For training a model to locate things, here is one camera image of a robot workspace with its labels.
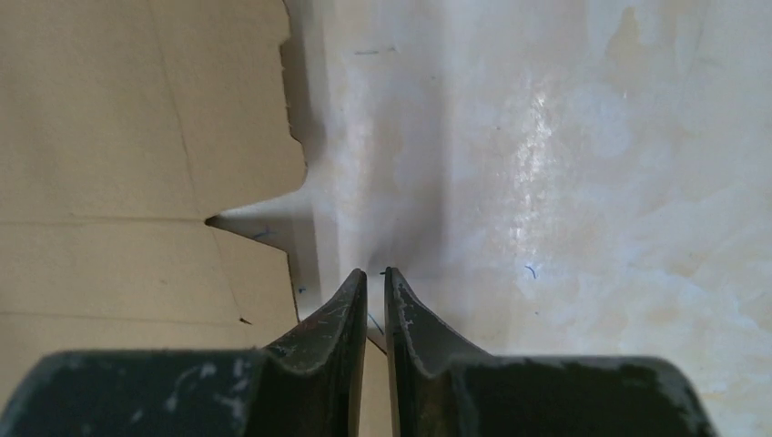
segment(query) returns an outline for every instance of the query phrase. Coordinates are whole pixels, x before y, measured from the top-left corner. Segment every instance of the marbled surface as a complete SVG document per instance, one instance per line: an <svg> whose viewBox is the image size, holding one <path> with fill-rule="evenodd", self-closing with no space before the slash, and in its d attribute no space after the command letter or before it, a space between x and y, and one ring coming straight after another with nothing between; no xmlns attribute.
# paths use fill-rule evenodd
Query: marbled surface
<svg viewBox="0 0 772 437"><path fill-rule="evenodd" d="M393 265L489 351L661 356L772 434L772 2L288 6L308 178L225 217L301 317L361 267L381 323Z"/></svg>

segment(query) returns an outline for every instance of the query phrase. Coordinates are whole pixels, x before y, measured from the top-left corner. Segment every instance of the blue ink mark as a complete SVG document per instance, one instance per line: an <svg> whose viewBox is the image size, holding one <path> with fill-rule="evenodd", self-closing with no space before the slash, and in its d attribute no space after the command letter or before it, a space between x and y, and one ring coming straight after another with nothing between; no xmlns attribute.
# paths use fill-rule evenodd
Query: blue ink mark
<svg viewBox="0 0 772 437"><path fill-rule="evenodd" d="M276 234L278 234L277 231L270 230L270 228L268 226L266 226L266 229L264 231L258 232L257 234L253 235L252 239L261 239L263 237L267 237L269 235L276 235Z"/></svg>
<svg viewBox="0 0 772 437"><path fill-rule="evenodd" d="M383 334L383 330L381 329L381 325L379 325L379 324L378 324L378 322L377 322L377 321L375 321L375 318L373 318L373 317L372 317L372 314L370 314L370 313L368 312L368 313L367 313L367 317L369 317L369 318L370 318L370 320L372 320L372 322L373 322L373 323L375 323L375 327L376 327L376 328L378 328L378 331L381 333L381 335L384 335L384 334Z"/></svg>

